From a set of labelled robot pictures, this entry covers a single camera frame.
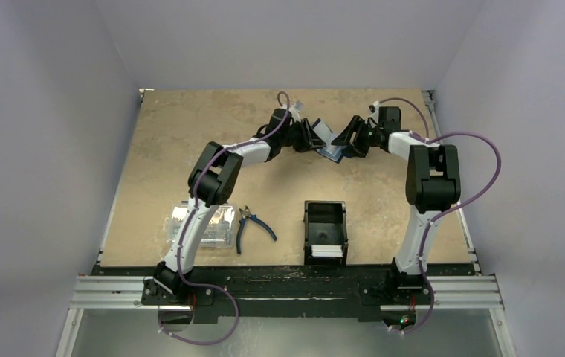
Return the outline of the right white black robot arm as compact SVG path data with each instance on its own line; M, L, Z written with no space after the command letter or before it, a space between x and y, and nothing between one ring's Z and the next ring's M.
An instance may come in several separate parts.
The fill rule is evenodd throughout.
M407 162L405 196L410 218L401 248L374 290L396 303L429 290L427 261L437 225L461 195L457 148L416 138L403 130L400 108L378 104L367 119L354 116L331 143L342 147L347 157L363 158L377 147Z

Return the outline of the black plastic card box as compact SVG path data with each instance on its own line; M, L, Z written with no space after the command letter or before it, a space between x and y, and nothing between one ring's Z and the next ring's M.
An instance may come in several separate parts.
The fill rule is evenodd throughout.
M346 225L346 204L344 201L304 202L304 246L305 266L345 266L349 240ZM342 245L343 258L315 258L311 256L311 245Z

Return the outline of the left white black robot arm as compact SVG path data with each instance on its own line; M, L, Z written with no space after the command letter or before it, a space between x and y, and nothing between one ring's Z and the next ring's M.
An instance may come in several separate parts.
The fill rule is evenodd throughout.
M275 109L269 123L255 136L235 144L209 142L188 178L187 215L178 238L146 280L144 294L158 296L171 304L185 301L197 292L222 292L212 283L196 283L190 275L196 252L214 213L229 200L242 168L271 161L284 147L308 152L325 147L307 119L296 120L296 109Z

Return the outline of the blue leather card holder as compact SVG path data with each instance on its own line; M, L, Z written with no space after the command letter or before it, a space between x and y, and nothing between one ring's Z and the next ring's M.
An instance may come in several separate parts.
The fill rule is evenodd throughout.
M338 134L335 134L324 120L318 118L311 126L313 131L317 134L318 138L325 143L324 147L317 149L317 153L329 159L336 164L339 164L344 157L343 150L345 146L334 145L332 142Z

